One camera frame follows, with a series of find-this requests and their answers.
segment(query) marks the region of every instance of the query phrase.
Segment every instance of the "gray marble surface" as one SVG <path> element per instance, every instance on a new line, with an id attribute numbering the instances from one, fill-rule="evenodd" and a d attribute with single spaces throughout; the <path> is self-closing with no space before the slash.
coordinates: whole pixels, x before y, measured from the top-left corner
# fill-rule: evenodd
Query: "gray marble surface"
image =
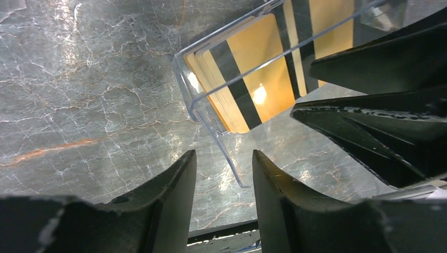
<path id="1" fill-rule="evenodd" d="M 255 219 L 253 189 L 188 118 L 171 60 L 261 3 L 2 0 L 0 192 L 107 202 L 197 149 L 190 230 Z M 354 94 L 327 85 L 307 99 Z M 299 180 L 343 200 L 391 190 L 322 135 L 294 129 L 310 143 L 287 167 Z"/>

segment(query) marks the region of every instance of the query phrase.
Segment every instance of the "clear acrylic tray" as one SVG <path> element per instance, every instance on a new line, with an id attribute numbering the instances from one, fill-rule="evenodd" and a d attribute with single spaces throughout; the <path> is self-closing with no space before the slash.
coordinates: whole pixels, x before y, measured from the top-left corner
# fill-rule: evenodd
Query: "clear acrylic tray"
<path id="1" fill-rule="evenodd" d="M 206 126 L 241 187 L 252 182 L 253 149 L 281 168 L 312 152 L 300 150 L 312 130 L 297 131 L 289 116 L 325 84 L 308 75 L 311 62 L 401 28 L 405 4 L 272 0 L 174 56 L 191 118 Z"/>

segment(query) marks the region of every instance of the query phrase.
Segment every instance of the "gray countertop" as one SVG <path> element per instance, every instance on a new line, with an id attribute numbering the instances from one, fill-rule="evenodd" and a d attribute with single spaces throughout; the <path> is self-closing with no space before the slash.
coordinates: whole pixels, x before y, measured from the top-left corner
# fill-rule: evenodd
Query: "gray countertop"
<path id="1" fill-rule="evenodd" d="M 253 189 L 239 188 L 209 133 L 189 119 L 171 60 L 260 4 L 1 1 L 1 193 L 107 202 L 197 149 L 190 230 L 255 219 Z M 326 85 L 305 99 L 355 94 Z M 392 191 L 325 137 L 297 127 L 319 148 L 288 168 L 299 180 L 342 200 Z"/>

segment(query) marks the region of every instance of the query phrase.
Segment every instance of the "clear plastic card holder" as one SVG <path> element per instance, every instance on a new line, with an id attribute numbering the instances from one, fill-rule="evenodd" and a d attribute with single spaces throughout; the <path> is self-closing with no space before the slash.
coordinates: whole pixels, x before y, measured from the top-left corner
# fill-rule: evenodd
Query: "clear plastic card holder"
<path id="1" fill-rule="evenodd" d="M 388 2 L 272 0 L 174 56 L 191 118 L 206 126 L 241 187 L 251 185 L 254 149 L 281 168 L 315 151 L 306 147 L 318 145 L 317 133 L 289 116 L 325 84 L 309 66 L 400 28 L 402 4 Z M 365 39 L 364 29 L 374 34 Z"/>

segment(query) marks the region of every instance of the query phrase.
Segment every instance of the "stack of cards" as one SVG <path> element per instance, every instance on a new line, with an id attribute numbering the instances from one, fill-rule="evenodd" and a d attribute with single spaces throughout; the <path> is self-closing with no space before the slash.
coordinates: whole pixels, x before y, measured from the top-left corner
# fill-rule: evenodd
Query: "stack of cards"
<path id="1" fill-rule="evenodd" d="M 354 13 L 354 0 L 285 0 L 250 16 L 184 55 L 208 92 L 323 32 Z M 349 21 L 268 64 L 208 99 L 229 132 L 246 133 L 323 85 L 308 75 L 311 62 L 353 46 Z"/>

